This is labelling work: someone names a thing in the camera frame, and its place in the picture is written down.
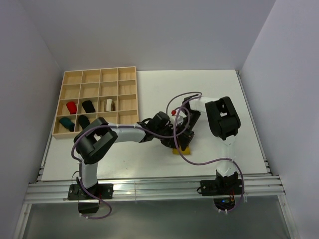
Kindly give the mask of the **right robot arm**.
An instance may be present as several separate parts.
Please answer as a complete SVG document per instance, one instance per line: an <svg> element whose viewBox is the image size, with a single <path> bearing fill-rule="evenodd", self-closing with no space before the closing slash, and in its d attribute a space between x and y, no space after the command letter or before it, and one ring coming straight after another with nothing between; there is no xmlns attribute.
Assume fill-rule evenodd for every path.
<svg viewBox="0 0 319 239"><path fill-rule="evenodd" d="M234 161L234 144L241 121L235 107L229 97L219 99L203 97L200 94L187 97L183 100L177 114L184 109L186 115L191 113L206 113L209 129L213 136L221 142L221 158L204 163L195 163L188 160L178 149L179 155L184 161L194 166L204 166L216 163L216 190L221 194L227 194L237 183L244 187L243 174L238 164Z"/></svg>

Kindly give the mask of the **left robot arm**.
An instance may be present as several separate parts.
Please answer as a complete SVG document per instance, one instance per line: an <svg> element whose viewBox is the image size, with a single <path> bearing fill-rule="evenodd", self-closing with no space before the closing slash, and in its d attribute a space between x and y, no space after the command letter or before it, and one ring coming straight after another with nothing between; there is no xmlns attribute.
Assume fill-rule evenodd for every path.
<svg viewBox="0 0 319 239"><path fill-rule="evenodd" d="M173 138L173 125L169 117L158 112L153 118L134 124L112 124L97 118L75 138L71 156L79 163L79 193L86 199L97 193L98 162L115 143L148 142L153 138Z"/></svg>

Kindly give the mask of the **yellow cartoon sock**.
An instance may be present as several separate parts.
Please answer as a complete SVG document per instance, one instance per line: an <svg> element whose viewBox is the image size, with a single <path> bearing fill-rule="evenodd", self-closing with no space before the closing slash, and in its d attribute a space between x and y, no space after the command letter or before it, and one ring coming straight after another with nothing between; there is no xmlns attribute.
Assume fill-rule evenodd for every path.
<svg viewBox="0 0 319 239"><path fill-rule="evenodd" d="M173 148L172 153L175 155L179 155L179 153L181 153L183 155L191 155L191 150L190 150L189 146L185 150L181 150L181 148L179 148L179 149Z"/></svg>

